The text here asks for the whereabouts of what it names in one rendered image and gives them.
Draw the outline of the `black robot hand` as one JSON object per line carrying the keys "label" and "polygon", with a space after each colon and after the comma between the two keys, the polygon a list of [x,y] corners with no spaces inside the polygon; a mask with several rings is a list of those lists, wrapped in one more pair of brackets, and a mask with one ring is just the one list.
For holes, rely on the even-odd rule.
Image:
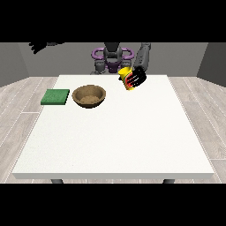
{"label": "black robot hand", "polygon": [[31,50],[34,54],[38,53],[42,49],[45,49],[47,47],[46,42],[30,42],[29,46],[31,47]]}
{"label": "black robot hand", "polygon": [[138,87],[147,79],[147,75],[142,67],[136,67],[130,76],[127,77],[127,83],[133,87]]}

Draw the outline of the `brown wooden bowl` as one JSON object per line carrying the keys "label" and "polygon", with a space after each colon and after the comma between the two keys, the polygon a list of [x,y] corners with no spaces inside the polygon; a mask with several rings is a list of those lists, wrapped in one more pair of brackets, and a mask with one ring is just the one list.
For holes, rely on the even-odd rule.
{"label": "brown wooden bowl", "polygon": [[72,99],[82,108],[91,109],[99,106],[106,97],[106,91],[99,86],[85,85],[72,93]]}

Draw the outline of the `green square pad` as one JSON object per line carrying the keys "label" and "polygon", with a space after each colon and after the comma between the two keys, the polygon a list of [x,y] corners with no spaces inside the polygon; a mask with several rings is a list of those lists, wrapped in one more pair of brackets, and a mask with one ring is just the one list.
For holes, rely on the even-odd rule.
{"label": "green square pad", "polygon": [[65,105],[69,89],[48,89],[41,99],[41,105]]}

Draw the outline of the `yellow cup with melon print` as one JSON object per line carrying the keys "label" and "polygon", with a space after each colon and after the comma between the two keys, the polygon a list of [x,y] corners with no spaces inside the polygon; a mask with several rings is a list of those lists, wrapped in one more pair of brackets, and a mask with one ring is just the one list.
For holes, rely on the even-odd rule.
{"label": "yellow cup with melon print", "polygon": [[128,77],[132,75],[131,67],[124,67],[118,71],[121,80],[124,83],[124,86],[127,90],[134,90],[134,87],[128,82]]}

